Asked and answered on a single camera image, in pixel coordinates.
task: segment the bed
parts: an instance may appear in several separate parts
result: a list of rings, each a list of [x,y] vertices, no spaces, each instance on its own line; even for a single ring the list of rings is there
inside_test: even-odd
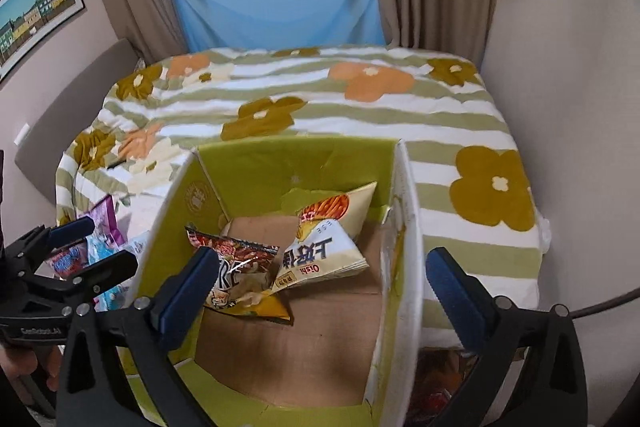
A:
[[[131,73],[63,153],[58,222],[111,193],[134,237],[150,229],[190,148],[272,134],[404,139],[424,250],[447,247],[492,295],[538,305],[541,240],[516,144],[475,66],[448,54],[217,48]],[[422,316],[423,346],[459,345],[426,279]]]

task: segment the red snack bag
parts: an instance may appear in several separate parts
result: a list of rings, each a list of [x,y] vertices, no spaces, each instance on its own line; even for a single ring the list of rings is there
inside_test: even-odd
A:
[[[205,306],[231,315],[290,321],[280,300],[264,293],[272,283],[270,267],[278,247],[185,229],[195,250],[209,247],[220,258],[220,272]]]
[[[89,266],[86,240],[83,239],[70,247],[63,248],[53,257],[49,257],[47,264],[62,279],[68,279],[74,273],[86,268]]]

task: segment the black cable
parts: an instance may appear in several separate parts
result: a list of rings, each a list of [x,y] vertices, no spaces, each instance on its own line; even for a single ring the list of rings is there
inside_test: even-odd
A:
[[[614,297],[612,299],[609,299],[608,301],[601,302],[600,304],[589,306],[588,308],[582,308],[581,310],[576,310],[575,312],[570,312],[569,316],[572,319],[588,317],[589,315],[595,315],[596,313],[601,313],[613,308],[617,308],[618,306],[622,306],[622,304],[626,304],[638,298],[640,298],[640,288],[636,288],[635,290],[631,290],[624,295],[619,295],[618,297]]]

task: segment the painting of colorful buildings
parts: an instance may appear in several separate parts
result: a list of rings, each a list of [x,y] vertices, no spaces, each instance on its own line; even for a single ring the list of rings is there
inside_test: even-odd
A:
[[[0,79],[47,34],[83,8],[82,0],[0,0]]]

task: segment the cardboard box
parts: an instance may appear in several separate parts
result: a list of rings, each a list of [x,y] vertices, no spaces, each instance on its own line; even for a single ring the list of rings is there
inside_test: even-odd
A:
[[[187,263],[193,254],[187,223],[220,233],[230,221],[231,237],[286,248],[300,206],[321,199],[318,194],[372,181],[378,186],[358,238],[368,269],[283,291],[292,326],[204,310],[183,346],[170,354],[220,427],[402,425],[422,313],[417,196],[404,144],[394,140],[217,142],[194,150],[182,166],[130,299],[153,295]],[[126,367],[134,371],[130,363]],[[140,380],[132,376],[130,383],[148,417],[160,420]]]

